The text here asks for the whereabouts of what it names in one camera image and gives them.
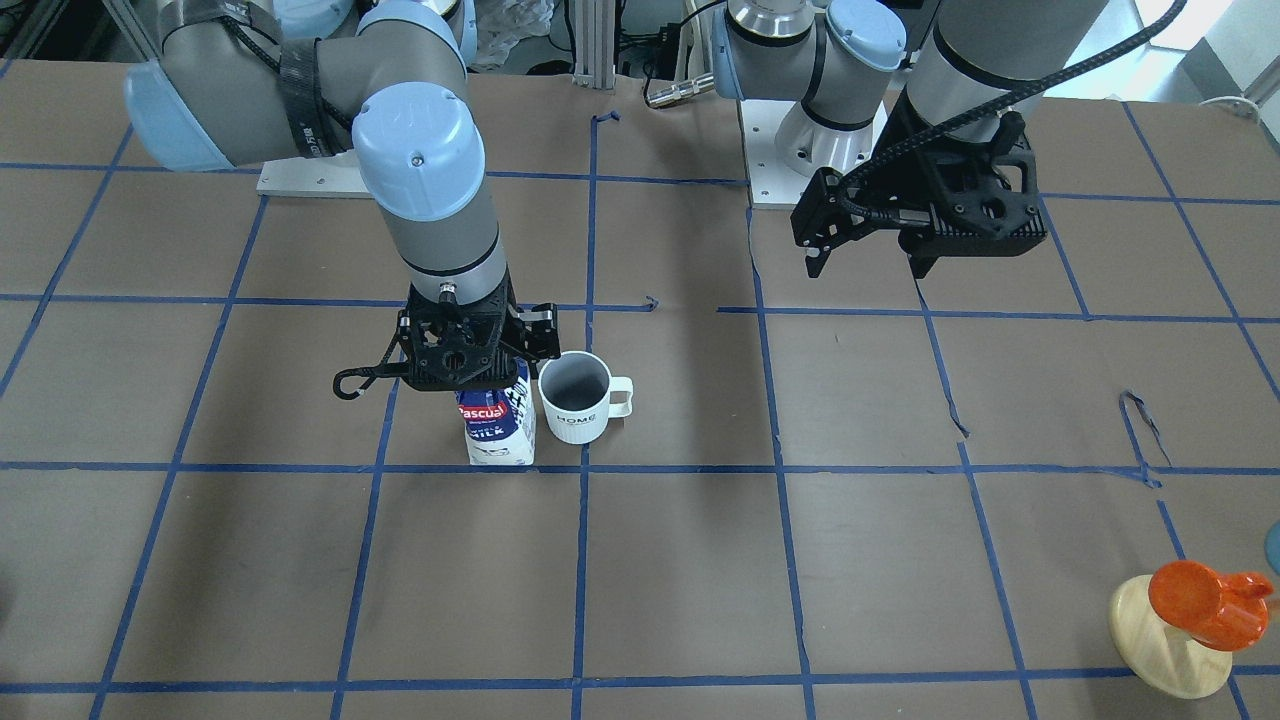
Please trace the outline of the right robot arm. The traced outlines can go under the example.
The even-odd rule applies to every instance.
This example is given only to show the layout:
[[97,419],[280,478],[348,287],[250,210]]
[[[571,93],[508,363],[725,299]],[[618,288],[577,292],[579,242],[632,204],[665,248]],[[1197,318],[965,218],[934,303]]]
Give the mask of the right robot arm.
[[355,154],[410,273],[383,359],[338,372],[369,387],[504,389],[561,355],[554,304],[522,310],[468,105],[461,13],[379,1],[353,35],[287,38],[266,1],[173,1],[160,54],[124,82],[131,124],[169,170]]

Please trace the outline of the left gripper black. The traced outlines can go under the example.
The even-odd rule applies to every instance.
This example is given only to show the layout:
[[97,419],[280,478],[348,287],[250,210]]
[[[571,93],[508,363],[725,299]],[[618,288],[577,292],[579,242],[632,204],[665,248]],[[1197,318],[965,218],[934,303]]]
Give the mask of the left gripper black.
[[1009,104],[983,102],[955,117],[931,124],[910,100],[899,100],[872,158],[847,173],[822,167],[810,178],[790,222],[794,241],[806,254],[810,278],[826,269],[831,254],[846,243],[878,231],[922,228],[929,213],[899,197],[904,158],[915,149],[948,136],[970,143],[993,137],[998,119],[1011,111]]

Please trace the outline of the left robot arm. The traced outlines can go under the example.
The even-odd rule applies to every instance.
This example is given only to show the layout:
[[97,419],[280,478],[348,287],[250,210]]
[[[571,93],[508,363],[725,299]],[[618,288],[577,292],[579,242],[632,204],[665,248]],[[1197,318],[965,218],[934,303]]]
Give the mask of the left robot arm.
[[717,92],[791,104],[780,152],[806,273],[893,231],[915,278],[942,258],[1016,258],[1047,237],[1027,122],[1102,1],[727,1]]

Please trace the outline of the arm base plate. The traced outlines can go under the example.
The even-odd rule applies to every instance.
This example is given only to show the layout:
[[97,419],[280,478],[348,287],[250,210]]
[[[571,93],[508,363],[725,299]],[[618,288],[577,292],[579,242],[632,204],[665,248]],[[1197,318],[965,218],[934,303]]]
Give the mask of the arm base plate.
[[791,209],[817,169],[846,173],[869,160],[887,122],[883,90],[873,96],[878,104],[870,123],[851,131],[814,122],[800,105],[803,95],[803,88],[792,85],[739,102],[751,205],[756,209]]
[[351,149],[330,158],[288,158],[265,161],[256,184],[259,195],[293,199],[371,199]]

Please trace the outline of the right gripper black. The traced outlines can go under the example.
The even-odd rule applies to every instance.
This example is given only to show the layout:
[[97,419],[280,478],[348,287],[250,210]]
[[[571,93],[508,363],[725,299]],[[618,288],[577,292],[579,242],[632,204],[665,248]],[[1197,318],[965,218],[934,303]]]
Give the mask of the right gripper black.
[[540,361],[561,356],[558,307],[521,311],[509,277],[471,304],[460,304],[449,286],[434,299],[412,287],[397,342],[404,360],[396,375],[413,389],[503,389],[515,384],[521,363],[535,377]]

